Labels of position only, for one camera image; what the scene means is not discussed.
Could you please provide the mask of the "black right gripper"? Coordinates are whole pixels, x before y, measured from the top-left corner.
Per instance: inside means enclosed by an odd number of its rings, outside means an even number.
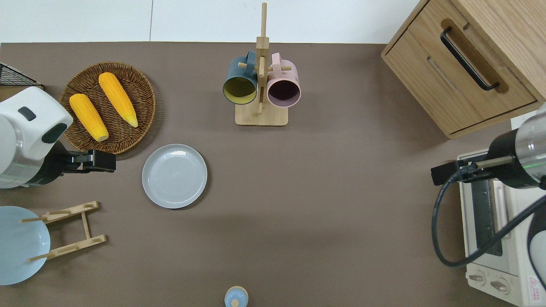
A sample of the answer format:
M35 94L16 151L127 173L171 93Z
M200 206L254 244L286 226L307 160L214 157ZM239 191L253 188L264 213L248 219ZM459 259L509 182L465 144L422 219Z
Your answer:
M469 166L472 163L480 162L483 160L484 160L483 157L472 157L470 159L457 159L457 160L450 160L447 163L433 167L431 169L431 177L432 177L433 184L435 186L441 186L449 179L449 177L451 177L458 170L462 169L462 167ZM478 170L470 171L468 173L464 173L462 175L458 175L456 177L456 182L472 183L472 182L490 180L490 179L491 179L491 173L489 171L478 169Z

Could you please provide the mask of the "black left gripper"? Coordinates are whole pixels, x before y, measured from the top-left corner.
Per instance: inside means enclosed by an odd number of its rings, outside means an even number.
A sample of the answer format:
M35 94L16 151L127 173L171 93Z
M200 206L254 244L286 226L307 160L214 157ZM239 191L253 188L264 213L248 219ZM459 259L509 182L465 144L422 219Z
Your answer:
M88 174L91 172L113 173L116 170L116 155L96 149L83 152L69 151L64 174Z

